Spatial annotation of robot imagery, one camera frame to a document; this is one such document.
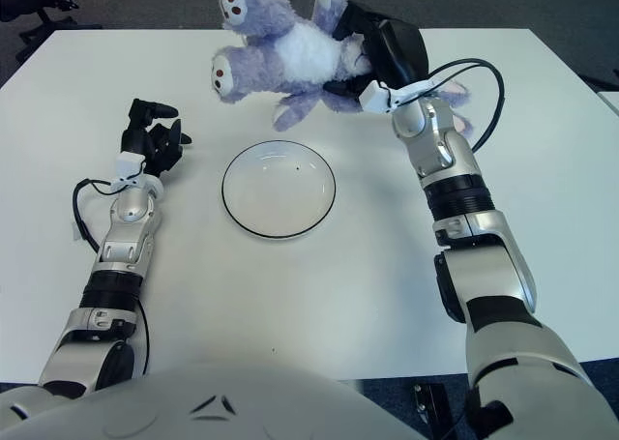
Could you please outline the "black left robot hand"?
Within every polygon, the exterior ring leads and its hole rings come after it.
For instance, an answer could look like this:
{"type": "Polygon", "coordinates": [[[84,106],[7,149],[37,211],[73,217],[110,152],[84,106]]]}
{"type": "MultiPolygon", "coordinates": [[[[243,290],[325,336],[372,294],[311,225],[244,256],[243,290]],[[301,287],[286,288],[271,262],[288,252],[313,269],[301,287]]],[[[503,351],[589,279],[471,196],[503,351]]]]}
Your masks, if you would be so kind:
{"type": "Polygon", "coordinates": [[[178,115],[173,106],[133,100],[121,151],[143,156],[145,174],[160,177],[182,158],[184,146],[192,144],[192,138],[182,132],[178,115]]]}

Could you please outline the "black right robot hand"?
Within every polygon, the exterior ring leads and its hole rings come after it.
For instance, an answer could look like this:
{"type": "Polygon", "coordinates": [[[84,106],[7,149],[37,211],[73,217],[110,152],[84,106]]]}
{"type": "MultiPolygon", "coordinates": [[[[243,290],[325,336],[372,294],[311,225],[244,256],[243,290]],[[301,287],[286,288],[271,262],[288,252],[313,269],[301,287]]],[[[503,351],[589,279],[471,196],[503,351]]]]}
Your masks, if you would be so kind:
{"type": "Polygon", "coordinates": [[[374,80],[397,90],[429,78],[426,46],[414,24],[349,1],[332,37],[358,46],[355,62],[368,68],[326,82],[326,92],[357,100],[374,80]]]}

